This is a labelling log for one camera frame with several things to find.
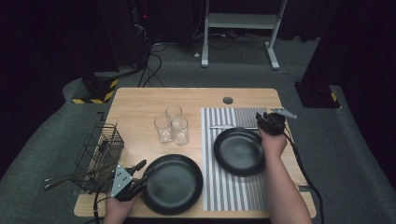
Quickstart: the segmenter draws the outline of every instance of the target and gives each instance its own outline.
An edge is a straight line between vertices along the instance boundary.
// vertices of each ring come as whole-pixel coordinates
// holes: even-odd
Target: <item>wooden table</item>
[[[233,103],[223,103],[224,97],[232,97]],[[154,127],[154,120],[163,115],[169,105],[179,105],[183,115],[189,120],[190,142],[186,146],[175,143],[162,145]],[[142,160],[148,164],[165,154],[183,154],[192,158],[202,168],[202,107],[282,107],[277,92],[272,89],[228,89],[228,88],[120,88],[117,90],[106,123],[118,123],[117,128],[125,142],[120,155],[120,165],[132,167]],[[291,179],[296,186],[306,186],[306,181],[295,160],[291,146],[282,155]],[[136,172],[139,178],[145,168]],[[301,192],[311,214],[317,214],[312,196]],[[75,207],[79,217],[92,217],[94,195],[81,194]],[[99,203],[99,215],[105,215],[105,203]],[[139,199],[131,217],[165,217],[149,210]],[[209,218],[260,218],[269,217],[268,211],[204,211],[202,197],[193,208],[173,217]]]

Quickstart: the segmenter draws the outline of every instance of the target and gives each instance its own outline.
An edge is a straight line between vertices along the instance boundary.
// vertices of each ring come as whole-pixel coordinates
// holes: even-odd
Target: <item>striped mat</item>
[[[216,162],[212,146],[224,130],[209,129],[220,124],[254,127],[256,112],[263,111],[264,108],[201,108],[205,211],[267,210],[264,174],[239,177],[223,170]]]

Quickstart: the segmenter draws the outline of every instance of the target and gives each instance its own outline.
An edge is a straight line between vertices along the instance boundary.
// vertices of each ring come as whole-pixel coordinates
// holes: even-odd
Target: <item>wire basket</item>
[[[107,168],[93,175],[84,175],[71,181],[83,192],[92,193],[111,176],[116,169],[124,142],[113,124],[96,124],[79,152],[75,172],[91,171],[104,166]],[[101,187],[102,192],[108,192],[111,181]]]

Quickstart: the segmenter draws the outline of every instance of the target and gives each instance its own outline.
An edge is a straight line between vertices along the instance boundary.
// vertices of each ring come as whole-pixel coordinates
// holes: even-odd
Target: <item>black plate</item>
[[[244,128],[225,130],[213,145],[216,161],[233,175],[250,176],[264,170],[262,138]]]
[[[165,155],[152,164],[154,173],[142,193],[145,204],[154,212],[173,216],[190,209],[200,198],[204,178],[199,166],[182,155]]]

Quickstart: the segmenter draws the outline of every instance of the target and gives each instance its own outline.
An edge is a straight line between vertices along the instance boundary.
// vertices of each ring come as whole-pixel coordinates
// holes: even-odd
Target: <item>gray carpet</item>
[[[152,51],[159,51],[155,53],[163,60],[157,77],[165,87],[276,89],[283,106],[298,115],[296,120],[289,119],[290,130],[304,168],[323,197],[325,223],[396,223],[395,191],[366,146],[341,88],[332,86],[342,108],[304,108],[300,103],[293,82],[301,80],[317,43],[301,43],[298,39],[276,41],[276,56],[284,66],[279,71],[272,70],[260,41],[233,43],[227,49],[209,49],[207,68],[201,68],[201,58],[194,57],[195,52],[201,53],[201,47],[169,45],[161,51],[165,45],[160,45]],[[211,45],[221,48],[227,42],[211,41]],[[148,65],[155,71],[159,60],[151,56]],[[136,87],[139,79],[140,73],[121,77],[117,88]],[[154,77],[146,86],[161,87],[158,79]],[[44,191],[42,182],[47,177],[73,172],[74,161],[87,134],[96,122],[101,122],[98,112],[107,112],[111,106],[111,102],[106,105],[72,104],[71,97],[79,82],[75,80],[64,87],[64,106],[41,125],[2,178],[0,223],[84,223],[90,220],[74,215],[78,191],[75,185],[66,183]],[[191,223],[192,220],[179,222]],[[319,222],[319,216],[315,217],[314,223]]]

